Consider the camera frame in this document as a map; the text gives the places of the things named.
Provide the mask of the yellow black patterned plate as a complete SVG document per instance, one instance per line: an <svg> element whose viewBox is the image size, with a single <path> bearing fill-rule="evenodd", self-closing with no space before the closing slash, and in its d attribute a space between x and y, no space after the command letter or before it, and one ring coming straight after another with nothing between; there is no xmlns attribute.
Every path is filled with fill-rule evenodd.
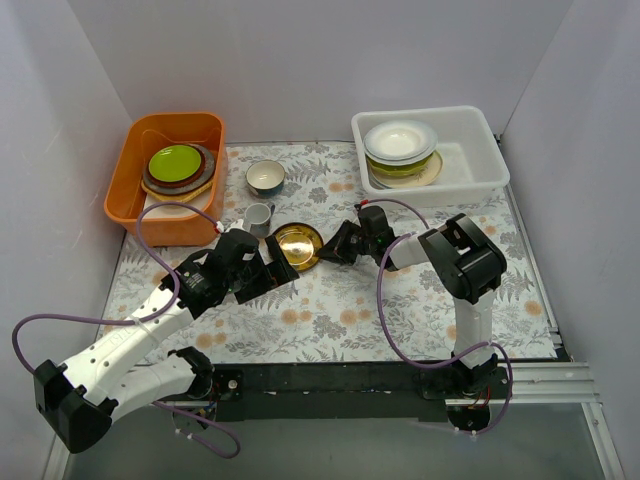
<svg viewBox="0 0 640 480"><path fill-rule="evenodd" d="M288 223L279 227L273 236L298 273L310 270L319 262L316 253L324 246L324 241L312 226L301 222Z"/></svg>

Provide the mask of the cream green glazed plate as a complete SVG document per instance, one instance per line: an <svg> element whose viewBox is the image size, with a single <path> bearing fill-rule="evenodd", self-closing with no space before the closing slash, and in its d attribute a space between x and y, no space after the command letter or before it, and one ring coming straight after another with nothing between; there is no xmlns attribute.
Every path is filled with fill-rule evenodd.
<svg viewBox="0 0 640 480"><path fill-rule="evenodd" d="M443 169L443 160L438 152L434 152L423 162L408 165L408 173L391 172L387 166L378 168L372 160L368 161L369 174L373 183L381 188L408 189L425 187L432 184Z"/></svg>

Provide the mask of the lime green dotted plate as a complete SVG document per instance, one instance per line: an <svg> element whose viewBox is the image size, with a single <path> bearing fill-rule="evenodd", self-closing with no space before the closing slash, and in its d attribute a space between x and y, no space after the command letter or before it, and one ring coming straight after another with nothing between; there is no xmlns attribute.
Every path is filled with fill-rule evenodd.
<svg viewBox="0 0 640 480"><path fill-rule="evenodd" d="M370 169L376 174L386 175L390 177L402 178L415 175L422 171L431 160L431 157L425 157L417 162L406 165L388 165L367 157L366 161Z"/></svg>

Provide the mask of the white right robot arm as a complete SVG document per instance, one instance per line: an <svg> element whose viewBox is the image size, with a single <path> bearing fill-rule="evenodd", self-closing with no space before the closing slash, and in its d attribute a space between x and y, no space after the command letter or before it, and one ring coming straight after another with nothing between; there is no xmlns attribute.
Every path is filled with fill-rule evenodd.
<svg viewBox="0 0 640 480"><path fill-rule="evenodd" d="M369 256L379 267L376 301L380 324L391 349L418 369L419 384L430 394L475 397L488 392L497 379L497 346L492 341L492 309L507 262L498 247L466 215L438 228L398 236L378 206L358 207L358 221L345 221L316 256L339 265L353 265ZM422 364L407 357L393 340L382 301L386 271L429 263L453 297L456 341L451 358Z"/></svg>

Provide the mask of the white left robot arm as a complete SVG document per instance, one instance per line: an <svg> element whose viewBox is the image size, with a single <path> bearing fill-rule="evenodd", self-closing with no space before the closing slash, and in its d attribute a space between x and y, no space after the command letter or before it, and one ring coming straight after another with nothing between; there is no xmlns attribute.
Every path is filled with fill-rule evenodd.
<svg viewBox="0 0 640 480"><path fill-rule="evenodd" d="M116 420L154 401L211 393L214 366L194 347L151 366L138 363L227 295L243 304L298 279L277 240L268 237L266 245L269 262L256 237L230 229L214 248L189 255L165 276L123 325L61 364L47 360L35 369L37 410L70 452L89 449Z"/></svg>

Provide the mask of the white plastic bin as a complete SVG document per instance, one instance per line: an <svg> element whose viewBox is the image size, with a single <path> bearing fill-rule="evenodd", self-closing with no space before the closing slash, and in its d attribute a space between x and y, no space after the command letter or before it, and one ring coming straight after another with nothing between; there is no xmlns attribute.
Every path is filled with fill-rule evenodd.
<svg viewBox="0 0 640 480"><path fill-rule="evenodd" d="M443 169L433 183L387 189L373 185L367 171L364 137L391 120L422 121L435 129ZM509 171L489 124L474 106L361 112L352 117L351 127L361 181L369 199L398 199L420 208L479 203L509 183Z"/></svg>

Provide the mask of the orange plastic bin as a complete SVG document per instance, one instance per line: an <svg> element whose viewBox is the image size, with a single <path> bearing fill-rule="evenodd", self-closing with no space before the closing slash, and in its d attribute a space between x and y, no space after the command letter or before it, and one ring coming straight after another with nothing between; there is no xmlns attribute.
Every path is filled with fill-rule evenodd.
<svg viewBox="0 0 640 480"><path fill-rule="evenodd" d="M155 113L132 124L121 148L104 201L104 211L129 233L144 210L147 193L141 188L143 171L152 155L171 144L195 143L214 154L214 184L202 209L220 219L223 212L228 160L223 120L210 112ZM151 246L203 246L214 240L214 227L195 213L177 219L142 221L143 239Z"/></svg>

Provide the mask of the grey ceramic mug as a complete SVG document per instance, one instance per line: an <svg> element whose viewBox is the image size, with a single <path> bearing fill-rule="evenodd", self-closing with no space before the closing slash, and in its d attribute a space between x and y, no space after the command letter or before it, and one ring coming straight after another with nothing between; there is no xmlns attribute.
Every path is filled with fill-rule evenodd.
<svg viewBox="0 0 640 480"><path fill-rule="evenodd" d="M269 236L271 220L275 211L272 203L254 203L246 208L244 227L254 237L264 239Z"/></svg>

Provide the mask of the white square plate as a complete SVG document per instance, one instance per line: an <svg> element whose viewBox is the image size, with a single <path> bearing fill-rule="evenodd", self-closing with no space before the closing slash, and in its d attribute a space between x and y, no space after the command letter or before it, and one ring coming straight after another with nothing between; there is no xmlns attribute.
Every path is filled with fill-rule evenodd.
<svg viewBox="0 0 640 480"><path fill-rule="evenodd" d="M188 205L191 205L199 210L202 210L209 201L209 194L207 192L194 197L192 200L188 202ZM158 204L159 200L153 197L150 194L146 195L143 209L147 209L150 206ZM154 208L151 212L144 216L144 220L151 219L177 219L184 218L193 215L194 212L188 208L169 205L169 206L161 206L158 208Z"/></svg>

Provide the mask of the dark teal ceramic bowl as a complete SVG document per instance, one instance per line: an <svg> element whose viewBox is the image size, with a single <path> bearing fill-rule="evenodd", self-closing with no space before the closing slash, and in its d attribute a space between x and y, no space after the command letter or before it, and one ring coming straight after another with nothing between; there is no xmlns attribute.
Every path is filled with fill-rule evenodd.
<svg viewBox="0 0 640 480"><path fill-rule="evenodd" d="M276 161L261 160L247 169L245 179L249 191L253 195L260 198L270 198L282 191L286 171Z"/></svg>

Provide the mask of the yellow woven basket plate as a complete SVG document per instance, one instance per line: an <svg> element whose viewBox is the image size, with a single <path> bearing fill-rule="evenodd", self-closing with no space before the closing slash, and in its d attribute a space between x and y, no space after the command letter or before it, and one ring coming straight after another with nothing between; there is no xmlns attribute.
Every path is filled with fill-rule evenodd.
<svg viewBox="0 0 640 480"><path fill-rule="evenodd" d="M181 193L181 194L171 194L171 195L167 195L167 194L162 194L154 189L151 189L150 187L148 187L144 181L140 182L141 184L141 188L143 191L145 191L147 194L150 194L152 197L154 197L155 199L159 200L159 201L177 201L177 202L189 202L193 199L195 199L197 196L199 196L200 194L206 192L207 190L211 189L214 181L213 180L209 180L208 182L206 182L205 184L203 184L202 186L199 186L198 188L191 190L189 192L186 193Z"/></svg>

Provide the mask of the grey speckled plate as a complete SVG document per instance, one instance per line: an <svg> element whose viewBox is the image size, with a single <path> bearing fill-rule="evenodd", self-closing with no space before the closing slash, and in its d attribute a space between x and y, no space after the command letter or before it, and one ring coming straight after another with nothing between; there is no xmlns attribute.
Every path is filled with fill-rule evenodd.
<svg viewBox="0 0 640 480"><path fill-rule="evenodd" d="M143 179L141 180L141 187L144 190L160 195L177 196L187 194L205 185L213 178L215 173L215 157L212 152L200 145L188 144L188 147L197 150L202 157L201 170L195 174L192 180L189 180L184 186L180 187L160 186L152 181L149 169L146 169L143 173Z"/></svg>

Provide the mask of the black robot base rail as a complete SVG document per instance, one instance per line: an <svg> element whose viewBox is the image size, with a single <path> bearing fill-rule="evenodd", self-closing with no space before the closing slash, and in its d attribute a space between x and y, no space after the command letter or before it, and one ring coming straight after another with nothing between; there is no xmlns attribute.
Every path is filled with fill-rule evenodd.
<svg viewBox="0 0 640 480"><path fill-rule="evenodd" d="M204 408L220 422L275 419L391 419L446 422L448 401L484 412L508 392L506 369L485 379L446 367L404 362L222 364L201 398L173 394L178 406Z"/></svg>

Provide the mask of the aluminium frame rail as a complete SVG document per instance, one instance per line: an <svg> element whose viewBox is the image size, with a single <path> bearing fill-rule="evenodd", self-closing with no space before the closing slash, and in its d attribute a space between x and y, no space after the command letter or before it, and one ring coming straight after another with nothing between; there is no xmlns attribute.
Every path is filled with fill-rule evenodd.
<svg viewBox="0 0 640 480"><path fill-rule="evenodd" d="M513 403L580 403L598 397L589 368L581 363L543 362L517 363L506 369L508 392L503 400L492 400L496 406L504 400ZM447 408L464 406L460 400L448 401Z"/></svg>

